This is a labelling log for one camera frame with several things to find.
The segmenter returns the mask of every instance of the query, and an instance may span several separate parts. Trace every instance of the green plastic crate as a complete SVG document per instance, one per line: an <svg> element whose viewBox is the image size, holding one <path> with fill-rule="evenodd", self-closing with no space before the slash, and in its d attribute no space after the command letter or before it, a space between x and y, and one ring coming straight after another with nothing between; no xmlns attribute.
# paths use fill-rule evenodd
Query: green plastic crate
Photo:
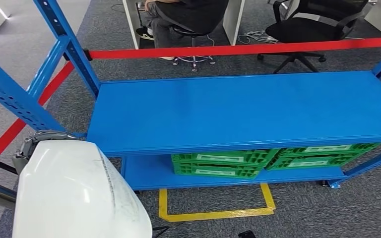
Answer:
<svg viewBox="0 0 381 238"><path fill-rule="evenodd" d="M248 165L256 167L265 167L279 149L265 150L239 150L229 152L199 152L189 154L172 155L175 162L194 161L209 162L216 164L217 162L229 165Z"/></svg>
<svg viewBox="0 0 381 238"><path fill-rule="evenodd" d="M262 167L227 165L220 164L219 162L214 164L199 161L173 161L173 167L177 175L202 175L244 179L256 178L262 169Z"/></svg>
<svg viewBox="0 0 381 238"><path fill-rule="evenodd" d="M281 149L279 156L304 156L304 155L328 155L328 154L348 154L348 153L365 153L373 150L380 143L363 143L352 145L335 145L335 146L309 146L298 148Z"/></svg>
<svg viewBox="0 0 381 238"><path fill-rule="evenodd" d="M326 166L342 166L356 159L362 153L330 154L330 155L305 155L280 157L277 155L266 166L267 170L283 170L296 168L313 168Z"/></svg>

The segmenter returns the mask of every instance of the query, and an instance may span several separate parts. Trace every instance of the red barrier tape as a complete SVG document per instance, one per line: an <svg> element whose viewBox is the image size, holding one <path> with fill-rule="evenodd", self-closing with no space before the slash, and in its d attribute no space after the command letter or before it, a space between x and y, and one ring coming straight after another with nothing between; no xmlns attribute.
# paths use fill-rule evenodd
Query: red barrier tape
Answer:
<svg viewBox="0 0 381 238"><path fill-rule="evenodd" d="M141 50L90 51L93 59L155 58L168 56L227 56L298 51L328 51L381 47L381 38L288 44L242 46L184 47Z"/></svg>
<svg viewBox="0 0 381 238"><path fill-rule="evenodd" d="M65 66L59 71L59 73L53 78L53 80L47 85L43 94L39 98L39 104L43 105L52 96L56 89L62 84L62 82L73 71L74 67L71 62L65 64ZM2 136L0 136L0 154L6 147L14 140L14 138L25 127L25 122L21 119L17 119Z"/></svg>

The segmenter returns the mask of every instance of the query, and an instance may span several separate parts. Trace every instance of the cable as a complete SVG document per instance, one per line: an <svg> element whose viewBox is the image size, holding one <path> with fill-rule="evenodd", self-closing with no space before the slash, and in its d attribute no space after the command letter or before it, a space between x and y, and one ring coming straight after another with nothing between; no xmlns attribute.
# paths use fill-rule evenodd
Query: cable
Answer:
<svg viewBox="0 0 381 238"><path fill-rule="evenodd" d="M116 10L116 9L113 9L113 7L115 6L123 6L124 4L123 3L119 3L119 4L113 4L110 9L113 10L113 11L118 11L118 12L121 12L121 13L125 13L125 11L120 11L120 10Z"/></svg>
<svg viewBox="0 0 381 238"><path fill-rule="evenodd" d="M215 46L215 41L207 34L206 37L212 41L212 46Z"/></svg>
<svg viewBox="0 0 381 238"><path fill-rule="evenodd" d="M152 230L153 231L159 231L159 230L162 230L160 231L156 236L154 236L154 238L158 238L160 237L164 232L166 232L170 227L154 227Z"/></svg>
<svg viewBox="0 0 381 238"><path fill-rule="evenodd" d="M359 37L345 37L344 39L365 40L364 38L359 38Z"/></svg>
<svg viewBox="0 0 381 238"><path fill-rule="evenodd" d="M278 40L276 40L270 36L267 36L267 37L263 36L264 34L265 34L265 31L250 31L250 32L247 32L243 35L237 36L237 40L240 43L243 43L245 45L250 44L251 39L254 39L255 41L271 43L271 44L276 44L278 42ZM242 37L246 37L247 41L242 41L242 39L241 39Z"/></svg>

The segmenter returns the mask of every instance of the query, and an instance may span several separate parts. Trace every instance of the gray pants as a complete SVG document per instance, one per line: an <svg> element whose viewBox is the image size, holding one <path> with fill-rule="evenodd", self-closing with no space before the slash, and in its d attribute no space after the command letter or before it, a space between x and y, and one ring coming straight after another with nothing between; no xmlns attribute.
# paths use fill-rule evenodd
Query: gray pants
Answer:
<svg viewBox="0 0 381 238"><path fill-rule="evenodd" d="M146 17L146 26L153 30L155 48L169 48L172 46L170 27L178 25L189 30L182 24L168 18L158 7L155 2L148 4L148 12Z"/></svg>

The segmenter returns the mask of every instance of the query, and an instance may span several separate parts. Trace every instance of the blue metal shelf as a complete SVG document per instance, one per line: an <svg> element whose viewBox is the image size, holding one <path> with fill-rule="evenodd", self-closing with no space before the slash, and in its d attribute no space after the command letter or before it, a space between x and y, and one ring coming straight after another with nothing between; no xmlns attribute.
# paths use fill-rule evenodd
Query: blue metal shelf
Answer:
<svg viewBox="0 0 381 238"><path fill-rule="evenodd" d="M381 142L381 62L372 71L100 82L56 0L33 0L56 37L28 92L0 68L0 103L35 130L64 130L37 102L62 53L97 98L88 140L124 156L134 189L326 180L381 165L263 171L255 180L177 176L169 156Z"/></svg>
<svg viewBox="0 0 381 238"><path fill-rule="evenodd" d="M107 156L381 142L370 71L102 83L88 131Z"/></svg>
<svg viewBox="0 0 381 238"><path fill-rule="evenodd" d="M176 175L170 155L127 156L122 160L122 175L133 190L159 188L185 188L203 186L231 186L254 183L297 182L312 180L344 179L340 167L263 170L253 180L207 176Z"/></svg>

